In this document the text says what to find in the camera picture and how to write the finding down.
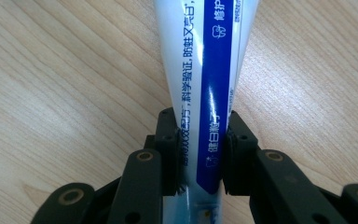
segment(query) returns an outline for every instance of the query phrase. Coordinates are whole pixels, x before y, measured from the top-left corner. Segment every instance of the white toothpaste tube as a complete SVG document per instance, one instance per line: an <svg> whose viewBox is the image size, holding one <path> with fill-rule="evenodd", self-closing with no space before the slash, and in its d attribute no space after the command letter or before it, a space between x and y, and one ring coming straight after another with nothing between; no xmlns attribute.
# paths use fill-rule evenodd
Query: white toothpaste tube
<svg viewBox="0 0 358 224"><path fill-rule="evenodd" d="M155 0L161 51L181 128L184 192L163 221L221 223L221 155L258 0Z"/></svg>

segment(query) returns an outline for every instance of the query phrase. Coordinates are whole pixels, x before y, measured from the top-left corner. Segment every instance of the blue stripe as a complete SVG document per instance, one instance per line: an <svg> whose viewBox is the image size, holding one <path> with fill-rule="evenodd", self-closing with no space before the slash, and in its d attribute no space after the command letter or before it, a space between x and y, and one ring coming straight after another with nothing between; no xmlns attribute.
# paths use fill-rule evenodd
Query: blue stripe
<svg viewBox="0 0 358 224"><path fill-rule="evenodd" d="M223 20L221 10L216 10L215 4L219 2L224 5ZM219 188L226 136L232 8L233 0L205 1L197 183L211 194ZM211 144L216 139L218 149L214 150Z"/></svg>

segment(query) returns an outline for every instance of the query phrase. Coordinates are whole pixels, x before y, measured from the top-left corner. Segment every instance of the wooden table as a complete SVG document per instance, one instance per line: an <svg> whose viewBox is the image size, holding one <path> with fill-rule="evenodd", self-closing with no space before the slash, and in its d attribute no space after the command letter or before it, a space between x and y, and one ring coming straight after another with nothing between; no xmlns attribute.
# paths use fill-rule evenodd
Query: wooden table
<svg viewBox="0 0 358 224"><path fill-rule="evenodd" d="M0 223L119 177L170 105L151 0L0 0ZM358 182L358 1L263 0L234 109L315 184Z"/></svg>

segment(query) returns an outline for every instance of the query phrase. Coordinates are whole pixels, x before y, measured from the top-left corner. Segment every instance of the wood grain surface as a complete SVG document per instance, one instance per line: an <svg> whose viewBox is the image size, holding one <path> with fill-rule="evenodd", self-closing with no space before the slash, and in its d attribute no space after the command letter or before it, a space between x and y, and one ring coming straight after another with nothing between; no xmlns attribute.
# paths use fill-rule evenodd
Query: wood grain surface
<svg viewBox="0 0 358 224"><path fill-rule="evenodd" d="M0 0L0 223L119 177L169 106L152 0ZM315 184L358 182L358 0L263 0L234 109Z"/></svg>

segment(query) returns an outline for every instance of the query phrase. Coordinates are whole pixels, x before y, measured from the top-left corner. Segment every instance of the light wood surface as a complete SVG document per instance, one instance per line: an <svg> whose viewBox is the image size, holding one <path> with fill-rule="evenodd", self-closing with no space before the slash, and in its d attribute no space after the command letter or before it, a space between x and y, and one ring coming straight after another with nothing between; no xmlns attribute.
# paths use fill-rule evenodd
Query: light wood surface
<svg viewBox="0 0 358 224"><path fill-rule="evenodd" d="M169 106L152 0L0 0L0 223L119 177ZM358 0L263 0L234 109L315 184L358 182Z"/></svg>

